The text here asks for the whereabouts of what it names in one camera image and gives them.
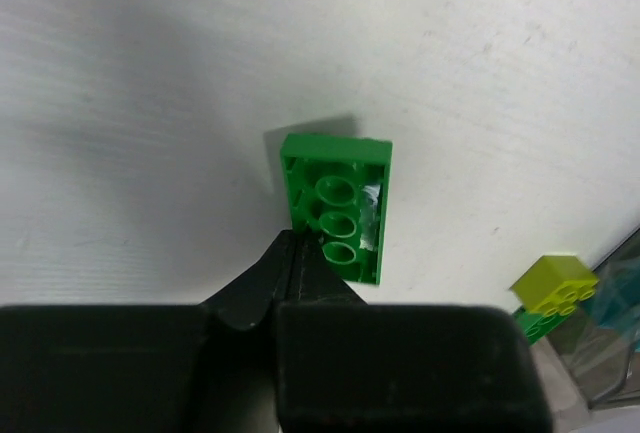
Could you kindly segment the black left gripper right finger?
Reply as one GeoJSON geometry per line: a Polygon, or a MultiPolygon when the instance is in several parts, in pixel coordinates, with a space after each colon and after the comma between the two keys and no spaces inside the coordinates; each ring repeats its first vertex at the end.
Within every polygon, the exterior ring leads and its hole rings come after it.
{"type": "Polygon", "coordinates": [[[549,432],[520,327],[486,306],[364,302],[311,234],[274,306],[286,432],[549,432]]]}

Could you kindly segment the long green lego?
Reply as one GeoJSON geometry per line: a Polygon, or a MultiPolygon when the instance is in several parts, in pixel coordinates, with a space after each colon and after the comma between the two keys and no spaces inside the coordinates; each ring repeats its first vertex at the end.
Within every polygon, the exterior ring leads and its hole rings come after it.
{"type": "Polygon", "coordinates": [[[513,313],[513,318],[521,327],[531,345],[545,337],[566,320],[566,316],[561,316],[560,314],[544,316],[542,314],[530,313],[524,308],[517,309],[513,313]]]}

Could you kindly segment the long teal lego brick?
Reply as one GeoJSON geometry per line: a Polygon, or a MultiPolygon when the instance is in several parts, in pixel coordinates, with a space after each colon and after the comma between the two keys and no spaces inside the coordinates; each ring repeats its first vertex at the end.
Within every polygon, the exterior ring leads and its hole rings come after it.
{"type": "Polygon", "coordinates": [[[595,295],[583,303],[594,323],[618,332],[639,351],[639,259],[607,263],[595,295]]]}

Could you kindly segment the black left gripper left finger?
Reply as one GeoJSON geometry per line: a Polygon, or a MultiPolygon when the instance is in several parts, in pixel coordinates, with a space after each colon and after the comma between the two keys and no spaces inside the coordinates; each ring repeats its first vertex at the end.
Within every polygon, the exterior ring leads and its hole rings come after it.
{"type": "Polygon", "coordinates": [[[212,297],[178,305],[1,310],[5,432],[195,432],[246,373],[268,372],[268,318],[295,250],[279,233],[212,297]]]}

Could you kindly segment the long green lego brick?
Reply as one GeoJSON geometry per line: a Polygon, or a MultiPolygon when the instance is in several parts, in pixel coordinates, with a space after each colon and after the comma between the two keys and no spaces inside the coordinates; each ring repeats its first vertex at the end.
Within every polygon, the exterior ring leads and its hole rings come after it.
{"type": "Polygon", "coordinates": [[[291,225],[315,234],[344,280],[379,285],[393,144],[290,133],[280,161],[291,225]]]}

